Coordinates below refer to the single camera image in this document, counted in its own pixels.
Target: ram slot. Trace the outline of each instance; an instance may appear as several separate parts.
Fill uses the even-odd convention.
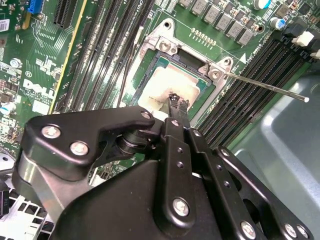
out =
[[[100,36],[94,54],[90,60],[89,67],[87,68],[87,71],[83,76],[84,82],[81,85],[81,89],[77,95],[76,100],[74,101],[73,109],[76,111],[82,110],[84,105],[84,99],[87,95],[90,94],[89,92],[91,92],[91,90],[88,91],[90,89],[90,84],[95,84],[95,72],[97,71],[97,69],[101,68],[101,63],[99,62],[99,60],[101,60],[101,56],[105,56],[106,54],[108,54],[108,51],[110,50],[110,45],[115,40],[116,34],[110,33],[112,32],[112,29],[117,29],[119,27],[119,22],[124,18],[124,13],[122,13],[122,16],[120,18],[117,17],[120,12],[121,6],[122,1],[117,0],[112,8],[111,13],[108,15],[106,24],[102,27],[103,34]],[[123,10],[123,12],[126,12],[127,9],[128,4],[125,4],[124,9],[121,10]]]
[[[294,68],[301,68],[302,65],[304,64],[304,62],[302,60],[299,60],[298,62],[294,63]],[[279,85],[279,87],[283,87],[286,82],[293,77],[293,75],[295,74],[295,72],[288,72],[288,76],[286,78],[283,79],[282,83]],[[254,112],[252,114],[250,114],[249,116],[247,116],[246,120],[240,121],[239,124],[237,126],[235,126],[232,131],[225,136],[220,142],[220,145],[223,146],[228,146],[229,144],[231,144],[231,142],[235,139],[235,137],[241,133],[242,130],[245,129],[245,127],[250,124],[252,122],[252,118],[255,118],[255,116],[259,115],[259,113],[263,110],[263,108],[265,107],[265,103],[268,103],[269,101],[272,100],[272,98],[276,95],[275,92],[272,91],[267,91],[264,95],[263,95],[263,99],[265,99],[265,101],[256,101],[254,103]],[[217,146],[218,142],[214,142],[212,144],[212,147]]]
[[[114,58],[119,56],[119,52],[124,47],[124,37],[126,37],[126,33],[130,31],[130,26],[134,20],[138,4],[139,0],[131,1],[127,10],[123,12],[122,21],[118,28],[119,31],[117,32],[113,43],[110,45],[110,51],[103,57],[102,67],[99,68],[97,77],[94,80],[94,86],[91,90],[88,101],[86,101],[85,109],[94,109],[96,107],[95,100],[97,99],[97,96],[102,91],[105,91],[104,82],[107,74],[109,73],[109,67],[111,66]]]
[[[74,76],[71,80],[70,87],[65,97],[65,107],[72,109],[77,96],[74,96],[79,92],[79,88],[84,83],[84,73],[87,71],[95,48],[99,42],[100,35],[102,34],[103,26],[107,20],[107,16],[113,9],[115,2],[119,0],[99,0],[97,4],[97,12],[92,22],[92,27],[88,33],[87,40],[84,43],[83,51],[81,51],[81,57],[76,66]]]
[[[242,71],[242,76],[245,76],[246,74],[250,75],[252,72],[255,71],[255,66],[262,66],[266,59],[269,58],[274,50],[278,47],[279,43],[274,42],[272,40],[269,40],[260,50],[259,56],[252,59],[252,61],[246,66],[246,68]],[[206,116],[204,121],[200,124],[199,129],[201,131],[207,130],[209,131],[209,127],[212,126],[215,122],[212,122],[211,118],[214,118],[217,120],[221,114],[223,114],[225,107],[230,104],[233,99],[238,95],[240,89],[243,89],[243,87],[246,85],[246,83],[242,81],[234,81],[231,88],[227,91],[226,95],[223,97],[223,100],[225,100],[224,104],[218,104],[213,111]]]
[[[103,109],[106,107],[107,101],[108,101],[110,95],[112,94],[112,90],[116,86],[116,83],[117,83],[117,80],[119,79],[120,73],[122,72],[123,67],[126,63],[126,60],[128,59],[128,57],[126,57],[126,55],[127,55],[126,52],[131,52],[132,44],[128,44],[128,43],[132,43],[133,40],[135,39],[139,26],[144,26],[144,24],[147,20],[147,17],[149,15],[151,9],[153,8],[155,0],[150,1],[149,4],[147,4],[148,1],[145,1],[145,3],[146,4],[144,4],[142,6],[142,10],[140,11],[141,14],[140,14],[139,18],[137,18],[137,21],[134,22],[134,30],[131,31],[130,36],[128,37],[129,40],[127,41],[126,49],[124,50],[124,52],[122,52],[122,56],[124,55],[124,57],[119,58],[116,63],[118,70],[114,70],[111,74],[112,80],[108,84],[108,88],[104,92],[104,95],[99,103],[99,106],[98,106],[99,109]]]
[[[241,75],[281,88],[303,62],[299,54],[270,38]],[[211,148],[221,144],[226,146],[275,95],[267,89],[235,80],[219,104],[200,124],[199,130]]]
[[[283,51],[282,48],[278,50],[278,52],[277,51],[273,52],[272,55],[266,58],[266,60],[270,64],[265,64],[265,61],[263,61],[262,64],[257,67],[256,70],[250,71],[250,73],[247,74],[247,77],[257,79],[259,80],[259,82],[267,83],[268,82],[268,78],[266,78],[267,74],[271,71],[271,69],[274,66],[276,66],[276,64],[285,56],[287,52],[288,51]],[[216,129],[219,128],[222,124],[227,124],[228,121],[226,121],[226,119],[231,119],[233,114],[235,114],[235,111],[239,107],[241,107],[245,98],[248,95],[250,95],[250,93],[255,88],[256,86],[253,84],[242,82],[242,84],[240,84],[237,87],[236,93],[232,96],[231,101],[228,102],[229,104],[227,104],[221,110],[222,112],[219,113],[218,117],[215,119],[214,125],[211,125],[211,127],[209,127],[203,134],[205,134],[206,136],[211,136],[211,138],[215,137],[215,136],[212,137],[213,132],[218,134]]]
[[[272,72],[271,74],[266,74],[266,78],[268,78],[267,83],[270,85],[282,87],[289,80],[288,76],[292,73],[292,71],[290,70],[292,69],[293,65],[296,64],[296,62],[297,58],[293,54],[291,54],[286,58],[285,61],[277,66],[276,71]],[[211,147],[222,144],[222,140],[226,138],[228,134],[230,134],[235,125],[246,122],[244,120],[246,118],[246,115],[255,117],[254,106],[256,105],[256,103],[267,104],[268,101],[266,101],[265,95],[271,93],[273,92],[261,87],[254,86],[253,89],[251,88],[249,94],[243,96],[241,105],[238,107],[238,109],[235,109],[233,111],[233,116],[228,118],[223,126],[217,126],[214,135],[208,136],[208,144],[211,145]]]

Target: black memory slot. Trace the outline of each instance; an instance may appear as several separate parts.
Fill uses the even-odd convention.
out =
[[[75,102],[74,101],[75,99],[73,99],[73,97],[74,97],[76,85],[77,85],[77,83],[79,83],[79,85],[81,86],[81,84],[84,81],[83,77],[80,78],[80,74],[82,74],[82,69],[84,72],[86,71],[86,68],[85,68],[86,59],[87,58],[90,59],[92,57],[92,55],[94,54],[94,48],[97,45],[97,43],[99,41],[99,37],[102,33],[102,27],[98,28],[98,26],[100,25],[100,17],[103,15],[102,22],[105,22],[110,10],[113,8],[114,3],[117,1],[121,2],[121,0],[111,0],[108,5],[107,10],[105,10],[104,6],[107,1],[109,2],[109,0],[99,0],[98,1],[97,12],[95,13],[95,15],[94,15],[95,17],[92,21],[92,27],[90,28],[90,31],[89,31],[88,36],[86,38],[86,41],[84,43],[83,50],[81,51],[81,57],[78,61],[76,69],[74,71],[74,75],[73,75],[73,78],[70,82],[70,87],[68,89],[68,92],[67,92],[67,95],[65,98],[65,107],[67,107],[69,104],[72,104],[72,102],[73,103]]]
[[[263,64],[262,67],[259,67],[259,71],[254,71],[251,74],[247,75],[247,78],[253,78],[253,79],[259,79],[260,82],[271,84],[268,78],[268,74],[271,72],[272,68],[278,64],[278,62],[285,56],[285,54],[288,52],[288,50],[283,51],[282,49],[279,49],[276,52],[273,52],[272,55],[267,57],[267,61],[270,64]],[[223,117],[222,114],[219,114],[220,121],[209,127],[209,130],[205,131],[205,135],[211,139],[214,138],[219,132],[216,131],[216,129],[221,128],[221,125],[225,125],[228,123],[228,120],[232,118],[232,116],[235,114],[235,112],[241,108],[242,104],[244,104],[245,99],[248,95],[251,95],[252,92],[256,89],[257,86],[249,83],[245,83],[241,89],[239,89],[236,93],[236,96],[232,99],[232,101],[229,102],[229,105],[226,106],[223,111]]]
[[[97,62],[99,60],[99,56],[101,55],[101,52],[102,52],[103,47],[105,45],[105,42],[106,42],[106,40],[108,38],[108,35],[110,34],[110,31],[111,31],[112,27],[115,24],[115,21],[117,19],[117,15],[119,13],[121,5],[122,5],[122,1],[121,0],[116,0],[114,2],[114,5],[112,6],[112,10],[108,14],[107,20],[106,20],[105,24],[102,27],[103,33],[102,33],[102,35],[100,36],[100,38],[98,40],[98,43],[96,45],[94,54],[93,54],[93,56],[92,56],[92,58],[91,58],[91,60],[89,62],[88,68],[86,69],[86,72],[85,72],[85,74],[84,74],[84,76],[82,78],[84,80],[83,80],[83,83],[81,85],[80,91],[78,91],[77,98],[73,102],[72,108],[74,110],[76,110],[76,111],[80,110],[80,107],[81,107],[82,102],[84,100],[84,96],[85,96],[85,94],[86,94],[86,92],[88,90],[89,83],[91,81],[92,72],[96,68],[96,64],[97,64]],[[114,39],[115,39],[115,35],[113,34],[112,37],[111,37],[110,43],[112,43]]]
[[[265,62],[265,60],[271,56],[271,54],[278,47],[278,45],[279,45],[279,43],[274,42],[272,40],[269,40],[260,50],[261,51],[260,56],[264,56],[264,57],[253,58],[251,61],[252,64],[249,63],[246,66],[246,68],[242,71],[241,75],[242,76],[245,76],[245,75],[249,76],[250,74],[252,74],[256,70],[255,66],[263,66],[263,63]],[[214,124],[214,122],[212,122],[209,118],[218,119],[217,116],[220,117],[219,115],[223,114],[225,107],[228,104],[232,103],[234,98],[239,94],[240,90],[243,89],[244,86],[246,86],[246,84],[247,83],[242,82],[242,81],[234,81],[232,84],[232,87],[228,90],[226,95],[223,97],[223,99],[224,99],[223,104],[218,104],[215,107],[215,109],[212,111],[212,114],[209,114],[206,117],[206,119],[201,123],[201,125],[199,126],[199,129],[208,131],[209,130],[208,128]]]
[[[300,68],[302,67],[303,64],[304,62],[300,60],[298,62],[295,62],[294,67]],[[279,88],[282,88],[294,74],[295,74],[294,72],[289,72],[288,76],[286,78],[283,78],[281,83],[278,85]],[[262,98],[264,99],[264,102],[256,101],[253,107],[254,111],[252,112],[252,114],[248,114],[246,116],[246,119],[242,119],[242,121],[238,121],[238,125],[233,127],[232,131],[230,131],[228,135],[226,135],[221,141],[219,141],[219,144],[218,144],[218,141],[213,143],[211,146],[212,148],[214,148],[214,146],[217,146],[217,145],[228,146],[235,139],[235,137],[237,137],[238,134],[241,133],[241,131],[243,131],[246,128],[246,126],[252,122],[252,119],[255,119],[255,117],[259,115],[259,113],[265,107],[265,103],[270,102],[273,99],[273,97],[276,95],[276,93],[273,91],[264,91],[264,92],[265,93],[262,96]]]
[[[117,32],[114,41],[111,44],[110,52],[105,55],[104,61],[102,64],[102,67],[99,70],[99,73],[97,75],[97,78],[95,80],[94,87],[91,91],[91,94],[89,96],[89,99],[86,103],[85,109],[91,110],[94,107],[94,102],[99,94],[99,91],[102,87],[102,84],[105,80],[105,77],[107,75],[107,72],[109,70],[109,67],[111,65],[111,62],[113,58],[115,57],[116,53],[119,51],[119,48],[121,47],[122,41],[124,39],[124,36],[126,32],[129,30],[130,24],[132,22],[132,19],[134,17],[134,13],[136,11],[136,8],[139,4],[139,0],[133,0],[130,2],[129,6],[127,7],[126,11],[123,12],[122,15],[122,21],[119,26],[119,31]]]
[[[128,43],[131,43],[133,42],[133,40],[135,39],[136,37],[136,33],[139,29],[139,26],[144,26],[145,23],[146,23],[146,20],[148,18],[148,15],[150,13],[150,11],[152,10],[153,6],[155,4],[155,0],[152,0],[152,1],[145,1],[143,6],[142,6],[142,10],[140,11],[140,14],[139,16],[137,17],[137,20],[134,22],[134,26],[133,26],[133,31],[130,32],[130,36],[128,37],[128,41],[127,41],[127,44],[126,44],[126,49],[123,51],[122,53],[122,56],[121,58],[118,59],[117,61],[117,68],[115,71],[112,72],[111,76],[116,76],[116,77],[113,77],[112,81],[110,81],[110,84],[109,84],[109,90],[107,89],[107,91],[105,91],[101,101],[100,101],[100,104],[98,106],[99,109],[103,109],[105,107],[105,105],[107,104],[107,101],[108,101],[108,98],[110,96],[110,90],[112,90],[116,83],[117,83],[117,80],[119,78],[119,75],[120,73],[122,72],[123,70],[123,67],[126,63],[126,61],[128,60],[128,57],[126,56],[127,53],[126,52],[130,52],[131,51],[131,47],[132,47],[132,44],[128,44]]]
[[[267,83],[282,87],[289,80],[288,76],[290,74],[288,73],[291,73],[291,71],[286,70],[292,69],[296,62],[297,57],[294,56],[294,54],[290,54],[286,58],[286,61],[282,61],[275,71],[271,71],[269,74],[267,74]],[[235,125],[246,122],[246,116],[251,116],[248,121],[254,118],[258,114],[258,112],[255,110],[257,103],[264,102],[267,104],[268,101],[266,101],[266,95],[271,93],[273,92],[258,86],[254,86],[254,88],[250,91],[250,96],[247,96],[246,99],[242,100],[241,106],[233,112],[233,116],[226,121],[226,124],[222,127],[217,126],[215,135],[211,135],[210,139],[208,140],[209,144],[212,146],[215,146],[218,143],[220,144],[221,141],[230,134],[230,132],[234,132]]]
[[[299,70],[304,61],[286,43],[270,38],[242,71],[241,76],[282,88]],[[226,146],[276,95],[275,92],[235,80],[219,104],[200,124],[211,148]]]

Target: bolt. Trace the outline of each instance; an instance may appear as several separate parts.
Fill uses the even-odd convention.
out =
[[[160,42],[159,48],[162,52],[168,52],[171,48],[171,42],[169,42],[168,40],[162,40]]]
[[[225,155],[226,157],[229,157],[229,156],[230,156],[229,153],[228,153],[226,150],[224,150],[223,148],[221,149],[221,152],[222,152],[222,154]]]
[[[150,115],[149,115],[149,113],[147,113],[146,111],[142,111],[142,112],[141,112],[141,115],[142,115],[142,117],[144,117],[145,119],[150,119],[150,118],[151,118]]]
[[[307,231],[300,225],[296,226],[298,231],[304,236],[306,239],[309,238]]]
[[[175,198],[173,200],[172,205],[173,205],[173,209],[178,215],[185,217],[189,214],[188,204],[181,198]]]
[[[247,221],[241,222],[241,228],[242,228],[242,231],[244,232],[244,235],[248,239],[252,239],[252,240],[256,239],[256,232],[250,223],[248,223]]]
[[[218,79],[220,76],[220,71],[218,69],[213,69],[209,71],[209,77],[213,79]]]
[[[47,139],[56,139],[61,135],[61,131],[56,126],[45,126],[41,129],[41,133]]]
[[[176,127],[179,127],[179,122],[177,120],[172,120],[171,123]]]
[[[197,137],[201,137],[201,133],[198,132],[198,130],[193,130],[194,135],[196,135]]]
[[[294,229],[290,224],[286,223],[286,224],[284,225],[284,227],[285,227],[285,230],[287,231],[287,233],[288,233],[291,237],[293,237],[293,238],[296,238],[296,237],[297,237],[297,233],[296,233],[295,229]]]
[[[89,152],[89,148],[86,144],[80,141],[76,141],[71,144],[70,150],[74,155],[83,156]]]

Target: electrolytic capacitor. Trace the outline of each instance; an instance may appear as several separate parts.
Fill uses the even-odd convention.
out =
[[[16,110],[16,105],[13,102],[7,102],[0,107],[0,113],[3,115],[10,115]]]
[[[267,9],[271,4],[271,0],[253,0],[252,6],[256,10]]]
[[[278,17],[273,17],[270,19],[269,24],[273,29],[282,30],[286,26],[286,21]]]

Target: black metal arm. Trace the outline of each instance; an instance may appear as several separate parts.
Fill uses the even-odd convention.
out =
[[[12,181],[56,222],[53,240],[314,239],[230,151],[211,151],[171,95],[154,119],[139,106],[35,117]],[[145,160],[92,188],[92,167]]]

